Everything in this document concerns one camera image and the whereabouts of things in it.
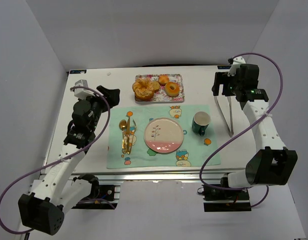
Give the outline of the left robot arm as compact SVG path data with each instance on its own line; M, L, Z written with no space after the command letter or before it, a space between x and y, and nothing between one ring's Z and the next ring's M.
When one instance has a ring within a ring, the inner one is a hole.
M72 207L83 198L94 198L98 193L98 178L91 174L75 178L68 190L64 187L78 163L99 138L95 130L101 114L109 113L120 101L119 89L107 89L101 85L96 90L74 86L71 91L78 101L73 106L59 158L49 166L42 182L18 201L22 224L51 236L59 231L65 214Z

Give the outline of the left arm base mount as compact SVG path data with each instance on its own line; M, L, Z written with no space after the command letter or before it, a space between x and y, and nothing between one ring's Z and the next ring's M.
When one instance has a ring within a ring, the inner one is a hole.
M74 182L82 180L91 186L90 194L82 198L73 209L80 210L113 210L118 204L120 196L120 185L117 183L105 183L100 181L95 175L82 174L75 176L72 180Z

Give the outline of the metal tongs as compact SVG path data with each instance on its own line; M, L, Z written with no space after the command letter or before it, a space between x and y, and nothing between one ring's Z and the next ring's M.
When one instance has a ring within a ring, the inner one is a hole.
M224 113L221 109L221 106L219 104L219 101L218 101L218 97L217 96L214 96L214 101L215 101L215 104L216 104L216 107L217 107L217 110L218 110L218 113L220 114L220 117L224 123L224 126L227 130L227 133L229 135L229 137L233 137L234 135L234 128L233 128L233 115L232 115L232 102L231 102L231 97L228 96L227 97L227 100L228 100L228 106L229 106L229 120L230 120L230 124L228 124L225 116L224 116Z

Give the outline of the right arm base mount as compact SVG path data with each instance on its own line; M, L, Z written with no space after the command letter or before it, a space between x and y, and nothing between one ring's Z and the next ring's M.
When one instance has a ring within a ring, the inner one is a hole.
M197 194L203 197L203 207L206 213L251 211L247 190L219 190L202 185L197 189Z

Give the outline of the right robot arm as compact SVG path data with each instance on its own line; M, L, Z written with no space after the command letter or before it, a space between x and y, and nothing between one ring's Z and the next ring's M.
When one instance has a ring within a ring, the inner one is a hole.
M253 185L283 186L297 162L297 153L281 140L269 110L268 96L258 88L259 67L234 62L228 72L215 74L213 95L234 96L246 115L256 145L256 154L244 170L227 174L229 188Z

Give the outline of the small round bun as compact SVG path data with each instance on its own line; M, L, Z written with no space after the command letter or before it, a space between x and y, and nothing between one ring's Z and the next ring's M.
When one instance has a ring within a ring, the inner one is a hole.
M165 86L169 82L169 77L167 75L160 75L158 78L158 83L161 86Z

